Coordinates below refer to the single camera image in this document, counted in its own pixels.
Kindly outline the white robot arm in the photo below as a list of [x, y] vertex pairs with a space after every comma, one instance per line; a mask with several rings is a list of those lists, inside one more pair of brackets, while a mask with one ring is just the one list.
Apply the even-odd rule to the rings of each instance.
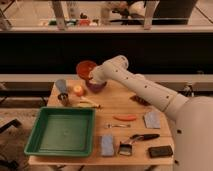
[[118, 55], [95, 66], [89, 78], [121, 83], [176, 123], [173, 171], [213, 171], [213, 98], [188, 98], [129, 72], [128, 66], [127, 58]]

